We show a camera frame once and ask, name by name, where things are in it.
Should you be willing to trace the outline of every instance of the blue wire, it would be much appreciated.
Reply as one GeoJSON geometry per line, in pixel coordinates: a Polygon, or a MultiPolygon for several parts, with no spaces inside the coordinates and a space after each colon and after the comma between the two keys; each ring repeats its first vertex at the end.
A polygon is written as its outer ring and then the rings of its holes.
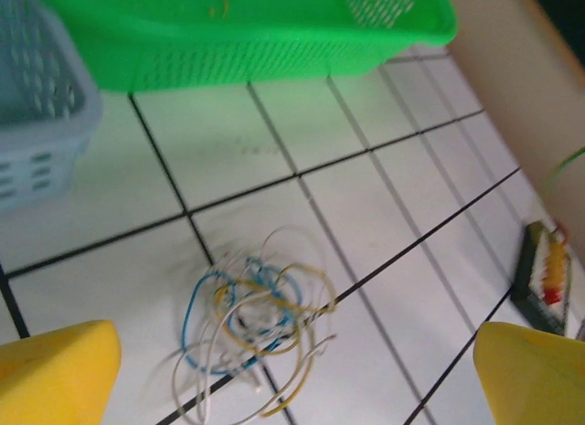
{"type": "MultiPolygon", "coordinates": [[[[282,293],[280,291],[278,291],[278,289],[277,289],[275,281],[273,281],[270,276],[265,274],[265,272],[268,272],[268,273],[274,274],[278,277],[278,275],[281,274],[282,269],[279,269],[278,267],[276,267],[274,265],[264,265],[263,262],[261,261],[261,259],[256,258],[256,257],[248,257],[246,259],[246,264],[248,266],[252,266],[252,265],[258,266],[258,270],[255,273],[252,270],[249,270],[249,273],[252,275],[252,278],[256,283],[268,287],[271,290],[271,293],[275,298],[277,298],[277,299],[283,298],[282,293]]],[[[191,312],[193,311],[193,305],[195,303],[195,299],[197,297],[197,294],[198,294],[201,286],[207,280],[212,279],[212,278],[224,279],[228,283],[228,285],[232,291],[235,289],[236,282],[229,274],[225,273],[224,271],[212,271],[212,272],[204,275],[201,279],[199,279],[199,281],[195,285],[195,289],[193,290],[193,293],[191,294],[191,299],[189,300],[189,305],[186,308],[185,319],[183,320],[183,328],[181,329],[181,348],[184,352],[187,350],[187,347],[188,347],[188,343],[186,340],[186,331],[188,328],[189,319],[191,318],[191,312]]],[[[297,299],[297,304],[301,304],[303,302],[303,293],[301,292],[301,288],[299,287],[299,284],[297,283],[297,281],[290,274],[284,274],[282,276],[282,278],[287,283],[289,283],[291,285],[292,290],[294,291],[295,297],[297,299]]],[[[237,303],[236,302],[236,294],[234,292],[232,292],[230,295],[230,299],[229,299],[229,305],[233,306],[236,303],[237,303]]],[[[294,324],[294,319],[293,319],[290,311],[288,309],[284,308],[283,312],[284,312],[283,318],[278,323],[278,326],[285,326],[287,324],[294,324]]],[[[228,318],[227,324],[228,324],[228,328],[233,332],[233,330],[231,329],[231,318],[232,318],[232,316],[230,316],[228,318]]],[[[282,341],[282,339],[280,337],[276,338],[274,341],[272,341],[272,343],[270,343],[268,346],[266,346],[265,349],[268,351],[272,351],[278,345],[280,345],[281,341],[282,341]]],[[[193,359],[192,356],[187,355],[186,361],[194,369],[198,368],[199,371],[201,371],[201,372],[206,371],[205,368],[199,367],[199,365],[197,364],[197,361],[195,359],[193,359]]],[[[248,369],[248,368],[252,367],[253,365],[255,365],[257,362],[258,362],[258,358],[256,356],[253,356],[247,363],[244,364],[243,368],[248,369]]],[[[229,372],[226,370],[212,370],[211,371],[211,375],[213,375],[213,376],[225,376],[228,373],[229,372]]]]}

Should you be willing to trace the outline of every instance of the yellow object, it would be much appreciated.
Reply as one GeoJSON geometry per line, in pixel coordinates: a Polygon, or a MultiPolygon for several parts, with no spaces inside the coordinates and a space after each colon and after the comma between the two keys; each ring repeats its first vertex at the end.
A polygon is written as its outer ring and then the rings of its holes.
{"type": "Polygon", "coordinates": [[[566,245],[566,236],[563,237],[563,240],[559,240],[557,232],[548,233],[547,271],[542,278],[542,300],[546,304],[554,304],[563,300],[565,269],[570,267],[570,257],[567,255],[566,245]]]}
{"type": "Polygon", "coordinates": [[[473,359],[497,425],[585,423],[585,343],[485,323],[473,359]]]}
{"type": "Polygon", "coordinates": [[[0,345],[0,424],[100,424],[120,360],[107,321],[0,345]]]}

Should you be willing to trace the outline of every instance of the floor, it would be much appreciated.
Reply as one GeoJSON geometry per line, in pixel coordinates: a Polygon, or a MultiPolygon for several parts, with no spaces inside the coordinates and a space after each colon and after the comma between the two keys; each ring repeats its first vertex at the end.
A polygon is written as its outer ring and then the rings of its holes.
{"type": "MultiPolygon", "coordinates": [[[[525,323],[506,296],[523,223],[546,215],[445,50],[362,77],[103,100],[71,190],[0,216],[0,343],[112,319],[123,360],[103,423],[182,423],[170,377],[198,275],[296,224],[325,247],[338,339],[263,423],[493,424],[475,332],[525,323]]],[[[247,416],[292,365],[269,361],[260,394],[216,381],[210,423],[247,416]]]]}

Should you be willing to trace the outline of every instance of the basket hole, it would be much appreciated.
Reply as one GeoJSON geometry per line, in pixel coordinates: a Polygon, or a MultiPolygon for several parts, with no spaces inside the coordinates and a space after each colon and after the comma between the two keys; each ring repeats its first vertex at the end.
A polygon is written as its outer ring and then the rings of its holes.
{"type": "Polygon", "coordinates": [[[12,55],[12,59],[16,64],[20,61],[20,55],[18,55],[18,50],[14,46],[10,49],[10,54],[12,55]]]}
{"type": "Polygon", "coordinates": [[[28,0],[25,0],[22,4],[22,8],[25,11],[25,16],[30,16],[30,3],[28,0]]]}
{"type": "Polygon", "coordinates": [[[47,102],[47,111],[51,117],[55,117],[55,104],[53,101],[47,102]]]}
{"type": "Polygon", "coordinates": [[[16,195],[16,189],[8,189],[0,191],[0,199],[8,199],[16,195]]]}
{"type": "Polygon", "coordinates": [[[69,105],[73,106],[75,104],[75,90],[71,84],[67,86],[67,98],[69,99],[69,105]]]}
{"type": "Polygon", "coordinates": [[[35,52],[35,65],[39,71],[43,71],[45,69],[45,60],[38,51],[35,52]]]}
{"type": "Polygon", "coordinates": [[[35,169],[33,171],[33,173],[31,174],[31,176],[33,178],[39,178],[40,176],[44,176],[44,175],[49,175],[51,172],[51,168],[50,167],[39,167],[38,169],[35,169]]]}
{"type": "Polygon", "coordinates": [[[57,93],[58,93],[57,83],[55,82],[55,80],[53,78],[49,77],[47,79],[47,87],[48,87],[48,94],[50,94],[53,97],[57,96],[57,93]]]}
{"type": "Polygon", "coordinates": [[[37,107],[37,110],[40,112],[43,111],[43,102],[40,100],[40,96],[38,94],[35,94],[35,107],[37,107]]]}
{"type": "Polygon", "coordinates": [[[40,154],[35,154],[32,157],[30,157],[30,161],[32,163],[45,163],[48,162],[51,159],[51,153],[40,153],[40,154]]]}
{"type": "Polygon", "coordinates": [[[35,85],[39,91],[43,90],[43,80],[41,79],[40,75],[35,75],[35,85]]]}
{"type": "Polygon", "coordinates": [[[22,39],[25,42],[25,44],[30,44],[30,34],[28,34],[28,30],[26,27],[22,28],[22,39]]]}
{"type": "Polygon", "coordinates": [[[37,41],[42,41],[43,32],[41,31],[40,26],[35,26],[33,30],[35,31],[35,38],[37,39],[37,41]]]}
{"type": "Polygon", "coordinates": [[[57,76],[61,72],[61,67],[59,66],[59,62],[57,61],[57,58],[55,58],[55,55],[52,53],[48,57],[48,66],[50,68],[50,71],[55,73],[57,76]]]}
{"type": "Polygon", "coordinates": [[[41,190],[47,188],[51,184],[50,180],[37,181],[33,185],[33,190],[41,190]]]}
{"type": "Polygon", "coordinates": [[[12,0],[8,0],[8,3],[6,3],[6,14],[8,16],[14,16],[15,14],[14,4],[12,3],[12,0]]]}

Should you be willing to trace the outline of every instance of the white wire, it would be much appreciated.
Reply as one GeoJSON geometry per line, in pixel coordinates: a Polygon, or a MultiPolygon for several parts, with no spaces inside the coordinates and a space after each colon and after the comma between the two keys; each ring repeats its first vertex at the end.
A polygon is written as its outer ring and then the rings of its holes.
{"type": "MultiPolygon", "coordinates": [[[[260,300],[260,299],[264,299],[264,298],[268,297],[270,294],[271,294],[271,291],[268,290],[265,292],[259,292],[257,294],[253,294],[249,297],[243,298],[241,301],[236,303],[233,307],[231,307],[224,314],[224,316],[221,318],[219,324],[216,326],[216,329],[211,337],[211,342],[209,344],[209,348],[207,350],[207,359],[205,360],[206,364],[205,364],[205,372],[204,372],[204,379],[203,379],[203,386],[205,387],[203,390],[203,409],[200,408],[200,405],[201,405],[200,383],[199,383],[199,381],[197,381],[197,383],[196,383],[196,387],[197,387],[197,397],[196,397],[197,408],[196,408],[196,410],[197,410],[198,421],[195,421],[195,420],[193,420],[193,418],[186,415],[186,411],[183,408],[183,405],[181,404],[181,401],[179,399],[179,395],[178,395],[177,390],[176,390],[176,375],[177,375],[177,371],[178,371],[178,368],[179,368],[181,362],[185,359],[185,357],[189,353],[191,353],[193,350],[195,350],[197,348],[199,348],[199,352],[201,352],[200,351],[200,344],[194,343],[192,345],[189,345],[189,347],[183,352],[183,354],[181,354],[179,359],[176,361],[175,368],[173,369],[173,376],[172,376],[173,399],[175,401],[175,404],[176,404],[176,407],[177,407],[179,414],[181,414],[183,419],[185,419],[189,424],[191,424],[191,425],[207,425],[208,418],[209,418],[209,415],[211,412],[211,384],[210,384],[211,357],[213,355],[213,349],[216,346],[216,343],[217,343],[218,338],[219,338],[219,333],[221,332],[223,324],[228,320],[228,318],[238,308],[240,308],[244,304],[248,304],[248,303],[260,300]]],[[[310,335],[313,334],[313,328],[310,327],[310,325],[309,325],[307,331],[310,333],[310,335]]],[[[309,352],[307,352],[307,354],[304,355],[304,357],[301,359],[302,367],[304,366],[305,362],[307,362],[309,359],[311,359],[313,357],[313,355],[315,355],[316,353],[319,352],[319,350],[321,349],[321,347],[323,345],[325,345],[329,341],[333,340],[334,338],[335,338],[335,335],[329,335],[328,337],[326,337],[325,339],[323,339],[322,341],[320,341],[316,345],[313,345],[312,348],[309,350],[309,352]]],[[[249,423],[250,421],[254,420],[255,418],[257,418],[258,416],[260,416],[260,414],[264,410],[266,410],[272,403],[274,403],[282,395],[283,392],[285,392],[288,389],[288,387],[293,383],[293,381],[296,379],[296,377],[299,375],[299,373],[300,372],[296,372],[295,374],[293,374],[291,379],[289,379],[289,381],[284,386],[282,386],[281,390],[279,390],[277,393],[275,393],[268,400],[268,402],[266,402],[262,407],[260,407],[256,411],[254,411],[247,418],[245,418],[243,420],[239,420],[237,422],[233,422],[231,425],[245,425],[245,424],[249,423]]],[[[200,379],[199,375],[200,375],[200,373],[197,372],[197,379],[200,379]]]]}
{"type": "MultiPolygon", "coordinates": [[[[322,262],[323,267],[325,266],[325,254],[321,247],[321,245],[316,241],[313,235],[308,232],[304,228],[300,228],[297,226],[283,226],[280,228],[275,229],[267,238],[264,240],[264,243],[261,246],[261,253],[260,259],[261,262],[264,263],[266,261],[265,253],[266,247],[268,242],[271,238],[274,237],[275,234],[285,231],[285,230],[294,230],[299,233],[302,233],[314,246],[317,255],[322,262]]],[[[247,259],[247,257],[243,256],[243,250],[236,250],[233,254],[226,253],[220,261],[210,267],[208,272],[211,271],[225,271],[228,274],[232,275],[232,277],[239,277],[243,278],[250,269],[250,264],[244,261],[243,268],[241,269],[241,273],[239,275],[233,274],[232,268],[241,261],[247,259]]],[[[310,287],[310,291],[308,295],[310,295],[310,301],[308,303],[309,307],[322,307],[321,301],[324,296],[325,291],[329,291],[330,300],[328,303],[328,307],[330,310],[333,310],[335,307],[335,289],[333,289],[331,282],[323,275],[314,274],[311,271],[311,267],[304,267],[302,264],[292,264],[287,269],[291,269],[292,271],[298,270],[305,274],[305,277],[317,277],[321,280],[323,285],[320,287],[319,291],[315,289],[314,282],[309,281],[308,285],[310,287]]],[[[216,279],[215,281],[215,288],[219,286],[227,285],[227,282],[221,278],[216,279]]],[[[280,292],[283,292],[283,288],[287,287],[290,288],[292,285],[288,283],[282,276],[279,277],[279,280],[275,282],[277,289],[280,292]]],[[[292,338],[287,341],[298,340],[298,344],[296,345],[295,349],[297,352],[297,367],[295,368],[293,374],[291,375],[290,379],[282,386],[282,388],[275,393],[262,407],[254,411],[250,414],[247,418],[234,422],[232,425],[245,425],[250,421],[254,420],[255,418],[259,417],[261,414],[266,412],[269,407],[278,401],[284,393],[289,389],[289,387],[293,384],[293,382],[300,376],[303,375],[303,378],[306,377],[304,373],[308,371],[308,367],[306,368],[305,372],[303,369],[306,366],[310,366],[313,362],[313,358],[315,355],[321,356],[329,343],[330,340],[335,338],[335,335],[331,335],[332,332],[332,324],[330,317],[325,317],[327,319],[327,328],[326,328],[326,337],[315,343],[315,320],[317,316],[313,313],[309,318],[304,318],[303,311],[297,310],[289,310],[288,316],[291,316],[293,319],[293,325],[296,326],[299,334],[293,335],[293,330],[290,324],[282,324],[282,325],[275,325],[272,323],[273,320],[281,320],[284,315],[284,309],[274,302],[271,302],[267,297],[269,297],[273,290],[266,290],[262,292],[256,292],[252,295],[246,296],[241,295],[241,291],[238,287],[235,287],[234,290],[230,290],[231,292],[235,292],[236,295],[233,295],[233,299],[237,301],[233,306],[229,306],[229,302],[226,301],[226,298],[223,299],[223,302],[219,302],[219,306],[215,305],[213,302],[215,294],[211,294],[210,298],[207,298],[207,322],[203,325],[203,328],[200,331],[199,338],[195,343],[190,344],[186,350],[181,354],[178,360],[175,363],[175,367],[173,369],[172,375],[172,394],[173,399],[175,401],[177,411],[183,417],[183,419],[191,424],[191,425],[207,425],[210,417],[211,412],[211,372],[214,370],[224,370],[232,377],[245,377],[251,384],[254,386],[257,391],[261,387],[260,380],[254,370],[255,366],[250,366],[249,368],[245,367],[245,355],[249,354],[250,351],[245,349],[242,350],[234,350],[234,340],[229,338],[227,335],[223,335],[221,332],[224,328],[224,325],[227,323],[227,320],[230,318],[231,315],[234,313],[237,314],[239,320],[244,320],[245,323],[239,324],[238,332],[233,331],[234,335],[237,335],[240,339],[249,343],[250,347],[256,349],[263,349],[266,345],[271,344],[277,338],[292,338]],[[246,313],[242,312],[240,309],[243,306],[250,306],[252,305],[253,312],[246,313]],[[210,340],[206,339],[206,332],[208,331],[211,324],[215,325],[215,329],[213,335],[211,336],[210,340]],[[309,351],[304,354],[303,353],[303,337],[307,335],[309,340],[309,351]],[[223,352],[219,354],[218,362],[213,365],[212,364],[212,356],[214,355],[215,349],[218,347],[218,343],[221,342],[221,347],[223,352]],[[185,359],[186,356],[189,354],[194,353],[197,355],[197,362],[199,363],[199,368],[196,369],[196,381],[195,381],[195,389],[197,390],[196,395],[196,416],[197,418],[194,419],[193,417],[187,416],[186,411],[181,404],[179,399],[179,395],[177,392],[176,387],[176,378],[178,368],[181,365],[181,362],[185,359]]],[[[289,300],[287,297],[287,292],[283,294],[285,300],[289,300]]],[[[256,356],[256,359],[259,361],[263,361],[262,356],[256,356]]]]}

